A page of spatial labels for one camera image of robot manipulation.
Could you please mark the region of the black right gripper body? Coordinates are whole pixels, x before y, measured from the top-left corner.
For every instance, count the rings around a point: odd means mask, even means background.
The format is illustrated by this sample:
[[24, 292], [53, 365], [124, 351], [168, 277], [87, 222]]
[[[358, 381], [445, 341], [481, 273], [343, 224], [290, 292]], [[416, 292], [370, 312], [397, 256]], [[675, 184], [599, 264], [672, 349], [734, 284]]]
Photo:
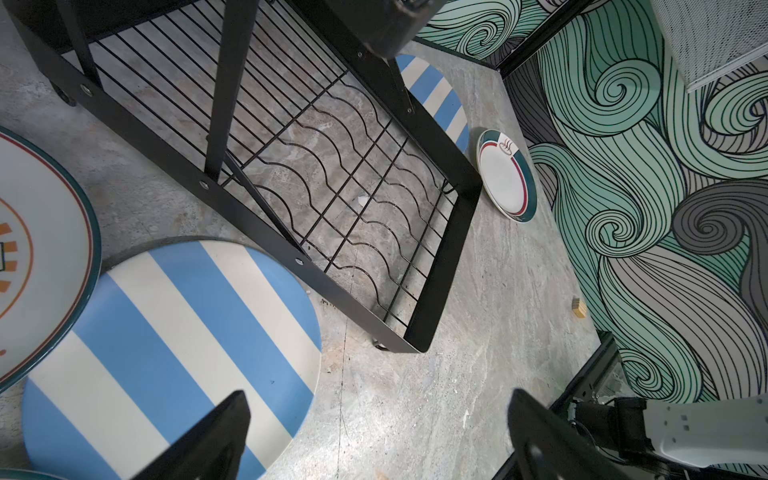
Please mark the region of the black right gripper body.
[[373, 54], [394, 58], [447, 0], [330, 0], [334, 15]]

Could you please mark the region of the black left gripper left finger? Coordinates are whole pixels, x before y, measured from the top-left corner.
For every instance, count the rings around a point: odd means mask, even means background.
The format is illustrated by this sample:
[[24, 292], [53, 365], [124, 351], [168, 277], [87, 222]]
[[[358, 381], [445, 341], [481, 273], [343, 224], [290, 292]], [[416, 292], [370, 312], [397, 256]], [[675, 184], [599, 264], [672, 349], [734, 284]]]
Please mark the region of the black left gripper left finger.
[[134, 479], [235, 479], [250, 418], [245, 393], [232, 392]]

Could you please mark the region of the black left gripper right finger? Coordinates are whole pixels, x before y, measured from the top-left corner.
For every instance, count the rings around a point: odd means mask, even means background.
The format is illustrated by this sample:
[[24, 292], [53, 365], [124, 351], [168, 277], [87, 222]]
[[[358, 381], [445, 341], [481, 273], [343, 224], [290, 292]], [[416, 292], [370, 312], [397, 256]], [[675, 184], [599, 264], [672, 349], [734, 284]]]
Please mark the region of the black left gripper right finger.
[[627, 477], [523, 389], [513, 391], [507, 419], [519, 479]]

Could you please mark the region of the green red rimmed white plate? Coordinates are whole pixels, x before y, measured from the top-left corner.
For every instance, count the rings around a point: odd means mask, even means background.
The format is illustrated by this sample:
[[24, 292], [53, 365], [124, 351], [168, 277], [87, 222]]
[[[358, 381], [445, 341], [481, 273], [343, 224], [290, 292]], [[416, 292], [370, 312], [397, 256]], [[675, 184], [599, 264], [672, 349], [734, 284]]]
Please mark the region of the green red rimmed white plate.
[[533, 219], [538, 203], [534, 176], [509, 136], [494, 129], [483, 131], [476, 145], [476, 165], [486, 194], [503, 216], [518, 223]]

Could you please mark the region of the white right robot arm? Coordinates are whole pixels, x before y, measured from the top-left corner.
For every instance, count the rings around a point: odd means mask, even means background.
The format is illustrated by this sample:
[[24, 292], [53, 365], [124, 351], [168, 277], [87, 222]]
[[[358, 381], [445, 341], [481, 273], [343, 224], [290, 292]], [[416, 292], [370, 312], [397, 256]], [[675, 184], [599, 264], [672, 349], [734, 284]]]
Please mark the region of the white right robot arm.
[[490, 60], [543, 30], [554, 1], [451, 1], [427, 25], [429, 67], [405, 84], [463, 105], [449, 134], [481, 154], [507, 130], [518, 182], [485, 175], [484, 222], [563, 266], [596, 329], [613, 335], [640, 399], [642, 445], [697, 467], [767, 473], [767, 62], [689, 91], [647, 1], [590, 1], [510, 74]]

